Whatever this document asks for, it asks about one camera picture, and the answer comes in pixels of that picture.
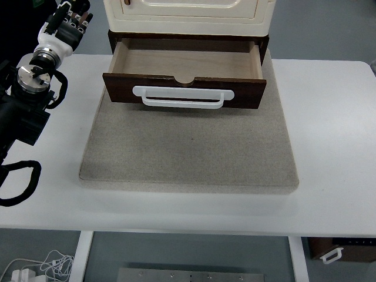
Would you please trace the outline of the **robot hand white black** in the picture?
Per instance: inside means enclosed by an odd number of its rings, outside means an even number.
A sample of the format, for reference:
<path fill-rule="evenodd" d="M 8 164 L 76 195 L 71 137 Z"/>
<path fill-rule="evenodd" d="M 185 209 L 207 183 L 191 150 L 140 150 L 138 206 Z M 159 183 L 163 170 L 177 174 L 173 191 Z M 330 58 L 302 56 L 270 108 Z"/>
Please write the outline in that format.
<path fill-rule="evenodd" d="M 47 53 L 57 62 L 71 56 L 93 18 L 89 8 L 89 1 L 61 1 L 41 27 L 33 54 Z"/>

